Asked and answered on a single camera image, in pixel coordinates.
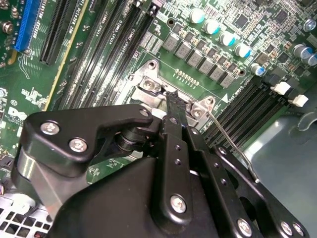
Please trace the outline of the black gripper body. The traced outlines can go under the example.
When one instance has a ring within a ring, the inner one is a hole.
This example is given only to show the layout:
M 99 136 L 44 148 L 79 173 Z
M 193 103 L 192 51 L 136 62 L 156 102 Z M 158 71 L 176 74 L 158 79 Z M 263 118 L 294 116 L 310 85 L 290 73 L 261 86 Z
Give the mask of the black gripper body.
M 150 214 L 153 158 L 137 160 L 73 195 L 50 238 L 168 238 Z

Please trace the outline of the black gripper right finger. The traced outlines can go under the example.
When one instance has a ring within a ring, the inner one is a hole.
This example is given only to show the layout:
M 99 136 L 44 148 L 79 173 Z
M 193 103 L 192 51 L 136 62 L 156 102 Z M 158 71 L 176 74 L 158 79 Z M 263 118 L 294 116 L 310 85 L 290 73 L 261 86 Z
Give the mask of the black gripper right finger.
M 250 174 L 233 154 L 210 149 L 187 122 L 177 101 L 189 147 L 194 218 L 183 238 L 307 238 L 303 224 Z

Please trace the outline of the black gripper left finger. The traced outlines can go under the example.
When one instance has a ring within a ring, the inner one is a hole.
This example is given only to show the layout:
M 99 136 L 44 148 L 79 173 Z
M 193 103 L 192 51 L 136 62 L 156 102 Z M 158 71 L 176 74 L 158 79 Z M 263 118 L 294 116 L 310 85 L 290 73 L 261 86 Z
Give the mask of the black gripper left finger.
M 157 221 L 193 219 L 188 145 L 177 93 L 167 96 L 167 113 L 153 116 L 139 104 L 34 113 L 24 121 L 11 172 L 22 193 L 40 201 L 52 217 L 89 185 L 89 166 L 143 151 L 153 158 L 151 215 Z

